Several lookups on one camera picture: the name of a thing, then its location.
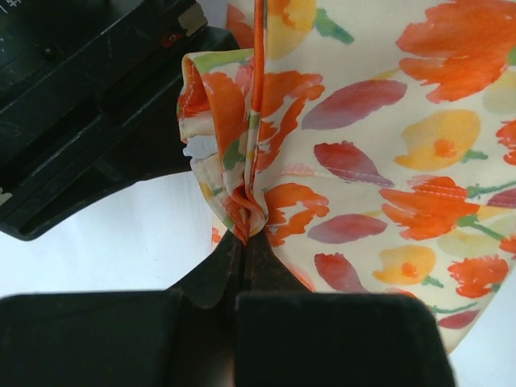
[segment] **black plastic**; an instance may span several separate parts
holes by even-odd
[[[60,4],[62,14],[56,11]],[[32,51],[51,57],[18,83],[7,76],[14,62],[0,69],[0,195],[12,195],[5,202],[0,197],[0,231],[31,240],[137,181],[189,170],[176,117],[181,59],[187,52],[238,47],[217,28],[204,26],[187,36],[178,18],[194,4],[24,2],[16,23],[0,21],[2,37],[26,36]],[[53,12],[51,21],[85,13],[71,31],[53,28],[36,36],[47,24],[28,26],[45,15],[36,12],[42,9]],[[10,54],[15,62],[24,57]]]
[[[229,387],[233,378],[236,387],[455,385],[421,302],[311,294],[263,232],[249,245],[227,233],[164,292],[1,301],[0,385]]]

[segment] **fabric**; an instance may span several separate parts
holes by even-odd
[[[230,3],[244,49],[183,62],[206,200],[313,291],[419,298],[451,351],[516,263],[516,3]]]

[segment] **fabric fold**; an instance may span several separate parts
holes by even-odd
[[[254,47],[189,54],[178,109],[217,217],[313,291],[418,298],[451,351],[516,264],[516,3],[231,0],[228,27]]]

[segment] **yellow flower print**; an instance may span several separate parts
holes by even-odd
[[[296,49],[312,31],[317,1],[272,0],[267,7],[266,53],[271,59],[279,59]]]
[[[395,161],[422,172],[444,169],[467,155],[480,131],[481,121],[474,111],[438,111],[405,129],[402,136],[409,154]]]
[[[267,49],[269,59],[280,59],[295,50],[314,29],[344,44],[353,36],[334,22],[316,0],[268,0]]]
[[[487,235],[469,234],[453,230],[437,242],[439,248],[452,256],[489,256],[498,251],[499,241]]]
[[[435,266],[435,254],[430,248],[407,245],[384,250],[380,253],[383,270],[373,276],[389,285],[434,285],[443,287],[429,276]]]

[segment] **orange flower print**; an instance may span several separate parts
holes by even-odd
[[[392,221],[407,227],[405,239],[424,240],[447,234],[457,221],[475,214],[480,206],[465,202],[468,191],[449,177],[430,177],[413,187],[413,193],[381,189],[383,198],[393,203],[381,208]]]
[[[265,201],[268,207],[265,230],[273,247],[284,244],[287,236],[304,234],[305,227],[315,216],[321,218],[330,211],[328,199],[296,183],[286,183],[270,189],[265,193]],[[281,210],[299,204],[305,209],[289,217]]]
[[[211,228],[211,243],[218,243],[222,240],[222,236],[218,232],[218,229],[215,227]]]
[[[317,0],[267,2],[267,56],[280,59],[295,50],[310,34],[317,14]]]
[[[214,125],[217,130],[218,151],[226,153],[231,143],[248,129],[245,97],[240,86],[224,73],[202,75],[206,96],[210,101]]]
[[[267,73],[264,75],[264,97],[261,108],[259,148],[256,155],[256,171],[268,168],[278,155],[285,137],[298,127],[298,117],[306,102],[319,98],[324,91],[323,78],[318,74],[301,74],[298,71]],[[266,118],[292,100],[279,120],[279,128]]]
[[[497,137],[500,139],[498,142],[509,149],[509,153],[503,160],[507,164],[516,165],[516,119],[504,124],[505,126],[497,132]]]
[[[194,63],[191,60],[185,60],[184,67],[187,87],[182,90],[177,100],[178,119],[189,119],[210,110],[210,102],[206,97],[201,75],[195,69]]]
[[[497,291],[509,273],[509,265],[498,256],[466,258],[448,268],[451,277],[459,282],[457,294],[479,298]]]
[[[483,90],[507,68],[516,46],[516,4],[503,0],[455,0],[432,7],[423,23],[410,24],[398,47],[421,58],[400,68],[424,85],[437,85],[432,102],[456,101]]]
[[[509,238],[502,239],[500,249],[504,252],[514,254],[513,260],[516,259],[516,234],[512,234]]]
[[[240,48],[254,46],[254,31],[245,23],[245,15],[236,6],[227,6],[226,28],[233,34]]]

